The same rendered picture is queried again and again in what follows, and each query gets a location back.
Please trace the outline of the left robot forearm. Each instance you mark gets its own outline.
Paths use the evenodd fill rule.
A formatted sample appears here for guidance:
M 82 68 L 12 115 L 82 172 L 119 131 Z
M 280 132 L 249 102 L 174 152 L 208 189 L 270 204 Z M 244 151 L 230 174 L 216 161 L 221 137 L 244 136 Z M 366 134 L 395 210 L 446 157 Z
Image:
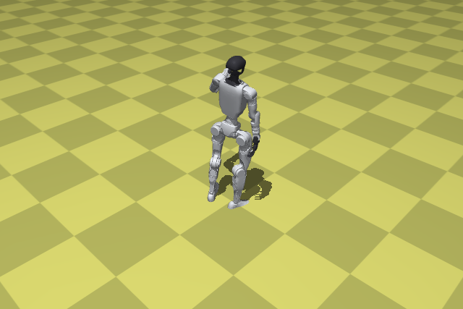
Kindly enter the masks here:
M 222 74 L 223 74 L 224 76 L 225 76 L 225 75 L 230 75 L 230 74 L 228 73 L 228 68 L 225 68 L 224 71 L 222 72 Z M 211 86 L 210 86 L 210 87 L 211 87 Z

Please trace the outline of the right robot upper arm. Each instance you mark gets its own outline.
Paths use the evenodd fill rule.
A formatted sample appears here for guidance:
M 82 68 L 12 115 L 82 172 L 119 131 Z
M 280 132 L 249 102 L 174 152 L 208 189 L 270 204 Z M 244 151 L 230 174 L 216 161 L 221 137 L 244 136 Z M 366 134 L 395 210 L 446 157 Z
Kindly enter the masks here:
M 243 88 L 243 94 L 245 99 L 247 100 L 247 106 L 248 106 L 248 117 L 251 118 L 252 120 L 255 120 L 255 115 L 258 111 L 257 110 L 257 91 L 254 88 L 251 88 L 249 86 L 245 86 Z

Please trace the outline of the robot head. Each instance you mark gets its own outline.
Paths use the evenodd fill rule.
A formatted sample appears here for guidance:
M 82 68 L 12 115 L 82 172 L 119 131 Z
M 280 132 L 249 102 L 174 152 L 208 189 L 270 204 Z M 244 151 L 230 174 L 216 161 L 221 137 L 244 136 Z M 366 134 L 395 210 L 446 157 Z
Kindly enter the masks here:
M 232 73 L 230 75 L 230 78 L 225 79 L 225 83 L 231 85 L 231 86 L 238 86 L 241 83 L 241 80 L 238 81 L 239 75 L 241 75 L 244 72 L 246 65 L 245 59 L 243 59 L 241 56 L 233 56 L 231 57 L 227 63 L 226 63 L 226 68 L 232 70 Z M 242 69 L 241 72 L 238 72 L 237 70 Z

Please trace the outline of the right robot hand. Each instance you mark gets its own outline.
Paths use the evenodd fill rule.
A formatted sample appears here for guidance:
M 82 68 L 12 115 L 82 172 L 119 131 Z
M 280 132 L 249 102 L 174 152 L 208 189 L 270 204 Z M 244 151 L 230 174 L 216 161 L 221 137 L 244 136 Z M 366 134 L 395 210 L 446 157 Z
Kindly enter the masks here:
M 252 152 L 249 152 L 249 153 L 251 153 L 251 154 L 248 154 L 247 157 L 252 157 L 252 156 L 254 155 L 255 151 L 256 151 L 257 148 L 258 148 L 258 143 L 259 143 L 260 141 L 258 140 L 258 137 L 255 136 L 255 137 L 253 138 L 252 142 L 254 143 L 254 146 L 252 147 L 252 148 L 253 148 L 253 151 L 252 151 Z

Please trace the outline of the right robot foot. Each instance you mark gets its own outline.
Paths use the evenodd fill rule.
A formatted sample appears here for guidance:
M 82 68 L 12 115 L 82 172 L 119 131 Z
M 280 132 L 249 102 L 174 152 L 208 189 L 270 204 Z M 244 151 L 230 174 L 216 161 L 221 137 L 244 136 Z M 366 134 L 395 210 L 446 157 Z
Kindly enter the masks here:
M 235 203 L 235 201 L 229 202 L 228 209 L 234 209 L 237 207 L 245 206 L 249 203 L 249 200 L 238 200 L 238 201 L 240 201 L 240 203 L 237 203 L 237 204 Z

